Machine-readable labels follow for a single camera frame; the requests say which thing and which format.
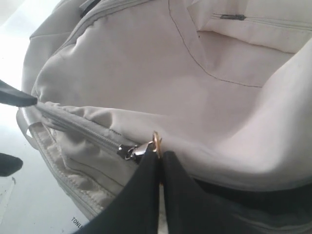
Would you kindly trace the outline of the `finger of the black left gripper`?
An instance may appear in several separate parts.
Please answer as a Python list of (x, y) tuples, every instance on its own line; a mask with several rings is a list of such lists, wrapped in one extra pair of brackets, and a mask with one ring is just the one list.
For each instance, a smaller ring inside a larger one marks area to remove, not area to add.
[(29, 107), (36, 105), (38, 99), (24, 93), (4, 81), (0, 81), (0, 103), (15, 107)]
[(15, 156), (0, 154), (0, 176), (8, 177), (19, 171), (23, 166), (23, 161)]

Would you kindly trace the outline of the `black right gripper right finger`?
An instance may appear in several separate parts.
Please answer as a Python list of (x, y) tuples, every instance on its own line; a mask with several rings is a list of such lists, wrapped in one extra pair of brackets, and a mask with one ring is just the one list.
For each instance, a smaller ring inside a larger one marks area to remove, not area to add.
[(191, 177), (172, 151), (162, 156), (171, 234), (309, 234), (312, 187), (244, 191)]

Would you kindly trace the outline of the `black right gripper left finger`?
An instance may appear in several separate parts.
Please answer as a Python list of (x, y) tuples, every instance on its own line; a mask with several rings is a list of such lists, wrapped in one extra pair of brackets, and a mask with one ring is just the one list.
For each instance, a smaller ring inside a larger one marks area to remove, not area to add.
[(159, 216), (159, 160), (153, 146), (120, 194), (86, 225), (88, 234), (156, 234)]

